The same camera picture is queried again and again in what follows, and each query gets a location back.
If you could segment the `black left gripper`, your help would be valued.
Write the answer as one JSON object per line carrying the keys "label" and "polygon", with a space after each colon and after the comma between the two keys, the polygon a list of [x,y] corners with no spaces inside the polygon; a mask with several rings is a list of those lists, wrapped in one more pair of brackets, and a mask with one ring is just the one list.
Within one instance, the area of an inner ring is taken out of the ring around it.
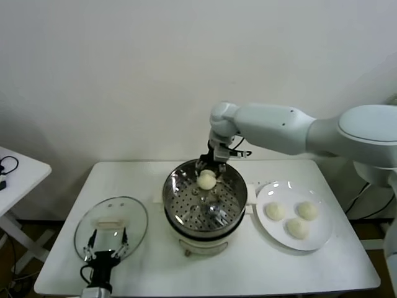
{"label": "black left gripper", "polygon": [[124,228],[120,243],[114,250],[97,251],[94,254],[94,244],[97,230],[89,237],[87,245],[83,248],[84,259],[90,260],[87,265],[92,269],[91,280],[88,287],[112,287],[110,277],[112,269],[120,264],[129,249],[127,231]]}

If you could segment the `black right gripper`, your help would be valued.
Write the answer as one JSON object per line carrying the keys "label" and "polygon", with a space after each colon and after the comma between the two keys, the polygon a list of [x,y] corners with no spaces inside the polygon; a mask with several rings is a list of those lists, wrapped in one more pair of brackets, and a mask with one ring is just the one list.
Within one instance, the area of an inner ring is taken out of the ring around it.
{"label": "black right gripper", "polygon": [[204,169],[217,169],[216,181],[219,182],[226,171],[226,144],[209,141],[207,147],[208,152],[200,155],[195,162],[195,175],[199,177]]}

